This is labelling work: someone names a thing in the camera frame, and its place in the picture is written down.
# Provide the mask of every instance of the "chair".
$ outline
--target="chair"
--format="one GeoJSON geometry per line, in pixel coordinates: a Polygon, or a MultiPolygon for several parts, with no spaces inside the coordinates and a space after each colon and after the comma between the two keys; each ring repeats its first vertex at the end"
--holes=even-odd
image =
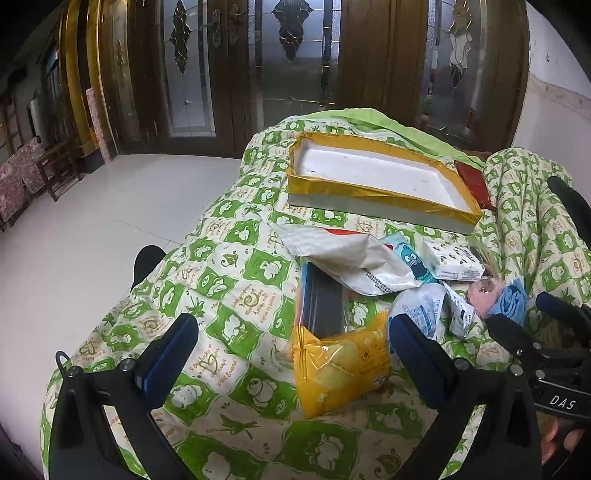
{"type": "Polygon", "coordinates": [[[45,186],[54,202],[57,202],[58,190],[68,183],[74,176],[82,180],[82,175],[74,161],[71,143],[65,141],[59,143],[43,154],[37,160],[37,168],[45,182],[45,186]]]}

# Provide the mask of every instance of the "cardboard box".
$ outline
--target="cardboard box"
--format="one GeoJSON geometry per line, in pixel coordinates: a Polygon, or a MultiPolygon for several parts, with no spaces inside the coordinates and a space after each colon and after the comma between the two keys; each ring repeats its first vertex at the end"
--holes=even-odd
{"type": "Polygon", "coordinates": [[[485,270],[468,247],[421,238],[417,253],[438,280],[478,281],[485,270]]]}
{"type": "Polygon", "coordinates": [[[290,148],[291,205],[471,233],[482,216],[459,175],[409,150],[352,135],[303,133],[290,148]]]}

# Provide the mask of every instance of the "tissue pack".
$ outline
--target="tissue pack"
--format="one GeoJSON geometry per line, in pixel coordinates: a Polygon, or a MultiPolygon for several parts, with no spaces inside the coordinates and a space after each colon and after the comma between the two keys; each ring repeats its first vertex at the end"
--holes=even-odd
{"type": "Polygon", "coordinates": [[[468,247],[443,241],[421,238],[417,253],[423,263],[439,280],[478,281],[484,273],[484,265],[468,247]]]}

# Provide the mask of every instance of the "blue cloth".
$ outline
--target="blue cloth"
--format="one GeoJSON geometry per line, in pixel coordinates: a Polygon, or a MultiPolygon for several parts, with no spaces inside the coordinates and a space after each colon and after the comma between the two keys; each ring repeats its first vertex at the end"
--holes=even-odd
{"type": "Polygon", "coordinates": [[[501,296],[492,306],[488,315],[497,315],[500,313],[523,326],[525,320],[525,299],[523,283],[520,278],[517,278],[511,285],[503,288],[501,296]]]}

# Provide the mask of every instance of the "screw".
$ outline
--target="screw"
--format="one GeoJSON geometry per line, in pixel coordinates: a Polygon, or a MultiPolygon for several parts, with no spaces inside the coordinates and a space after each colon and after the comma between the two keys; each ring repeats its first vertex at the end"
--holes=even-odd
{"type": "Polygon", "coordinates": [[[470,368],[470,362],[468,360],[466,360],[465,358],[462,358],[461,356],[456,358],[453,361],[453,364],[456,366],[456,368],[458,370],[462,370],[463,372],[465,372],[466,370],[468,370],[470,368]]]}
{"type": "Polygon", "coordinates": [[[511,370],[511,373],[513,375],[515,375],[516,377],[518,377],[521,374],[523,374],[523,369],[519,365],[511,365],[509,367],[509,369],[511,370]]]}
{"type": "Polygon", "coordinates": [[[80,372],[82,372],[82,369],[78,365],[74,365],[66,372],[66,375],[70,378],[73,378],[76,375],[78,375],[80,372]]]}
{"type": "Polygon", "coordinates": [[[119,370],[123,370],[123,372],[127,372],[131,370],[135,365],[135,360],[133,358],[125,358],[119,365],[117,366],[119,370]]]}

